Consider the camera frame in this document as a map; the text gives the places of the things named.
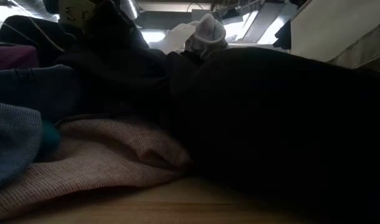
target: gray fabric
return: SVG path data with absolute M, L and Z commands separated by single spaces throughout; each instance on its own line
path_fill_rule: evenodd
M 0 185 L 32 162 L 42 140 L 42 120 L 36 110 L 0 103 Z
M 200 21 L 189 24 L 196 28 L 195 33 L 185 43 L 185 50 L 198 54 L 202 60 L 207 60 L 211 53 L 229 48 L 225 40 L 225 27 L 211 14 L 206 14 Z

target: knit sweater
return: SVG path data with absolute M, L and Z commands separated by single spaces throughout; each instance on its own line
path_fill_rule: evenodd
M 19 175 L 33 161 L 41 140 L 38 111 L 0 103 L 0 185 Z

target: paper label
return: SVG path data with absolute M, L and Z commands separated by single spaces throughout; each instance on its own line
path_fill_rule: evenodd
M 59 0 L 60 22 L 83 29 L 96 4 L 88 0 Z
M 152 48 L 159 49 L 165 54 L 174 52 L 181 48 L 183 44 L 191 37 L 195 32 L 195 26 L 188 24 L 179 24 L 174 27 L 163 40 L 151 43 Z

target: maroon fabric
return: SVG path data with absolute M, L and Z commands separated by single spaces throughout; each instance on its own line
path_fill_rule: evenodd
M 14 68 L 38 68 L 38 56 L 35 47 L 0 47 L 0 70 Z

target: teal fabric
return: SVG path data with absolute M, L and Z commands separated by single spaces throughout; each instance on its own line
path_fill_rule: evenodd
M 0 186 L 34 160 L 42 133 L 38 111 L 0 103 Z
M 43 162 L 55 152 L 60 145 L 61 135 L 51 121 L 43 121 L 42 142 L 35 162 Z

